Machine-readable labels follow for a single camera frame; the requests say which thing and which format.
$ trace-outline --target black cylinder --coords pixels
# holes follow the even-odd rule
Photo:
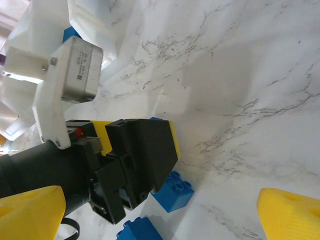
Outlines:
[[[15,155],[0,157],[0,198],[61,186],[65,214],[89,201],[89,188],[80,154],[73,148],[58,149],[51,141]]]

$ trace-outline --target black cable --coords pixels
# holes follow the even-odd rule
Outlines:
[[[65,240],[77,240],[79,238],[80,226],[75,220],[73,220],[71,218],[64,217],[64,218],[62,218],[61,224],[66,224],[66,225],[69,225],[71,227],[74,227],[76,229],[76,231],[77,231],[72,236],[69,236]]]

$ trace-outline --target screw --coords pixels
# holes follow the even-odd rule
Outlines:
[[[41,69],[42,69],[43,71],[47,71],[47,70],[48,70],[48,67],[49,67],[48,64],[43,64]]]
[[[52,57],[52,58],[50,59],[50,64],[51,64],[52,66],[57,65],[57,62],[58,62],[58,59],[57,59],[56,57]]]

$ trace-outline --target blue plastic part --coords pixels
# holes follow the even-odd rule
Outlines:
[[[72,26],[68,27],[67,29],[64,30],[62,43],[64,43],[65,41],[67,41],[69,38],[73,36],[76,36],[82,39],[79,33]]]
[[[185,207],[194,193],[192,185],[187,181],[183,181],[180,178],[180,173],[172,171],[160,191],[151,195],[167,213],[171,213]]]
[[[153,117],[151,117],[150,119],[151,119],[151,120],[163,120],[163,119],[161,119],[161,118],[154,117],[154,116],[153,116]]]
[[[123,227],[116,235],[117,240],[163,240],[147,217],[126,221]]]

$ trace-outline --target marble tabletop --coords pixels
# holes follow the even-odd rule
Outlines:
[[[148,216],[165,240],[265,240],[262,188],[320,198],[320,0],[113,0],[118,58],[66,119],[172,120],[188,206],[152,198],[118,225],[85,205],[80,240]],[[39,142],[35,127],[17,142]],[[61,228],[57,239],[69,229]]]

